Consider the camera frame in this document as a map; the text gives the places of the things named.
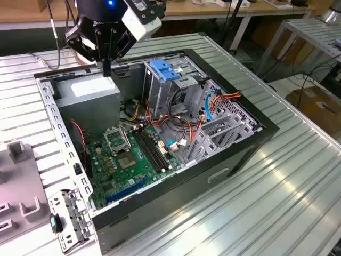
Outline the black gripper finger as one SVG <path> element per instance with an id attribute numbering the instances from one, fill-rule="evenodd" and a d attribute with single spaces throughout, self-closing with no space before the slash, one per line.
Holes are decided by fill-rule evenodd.
<path id="1" fill-rule="evenodd" d="M 101 68 L 103 77 L 107 77 L 107 57 L 101 54 L 98 45 L 93 44 L 89 39 L 83 37 L 78 26 L 65 32 L 66 44 L 76 51 L 83 59 L 96 62 Z"/>
<path id="2" fill-rule="evenodd" d="M 125 30 L 122 34 L 119 34 L 117 30 L 113 28 L 110 31 L 109 37 L 109 49 L 107 59 L 105 60 L 105 76 L 111 75 L 111 62 L 117 58 L 122 58 L 137 42 L 132 33 Z"/>

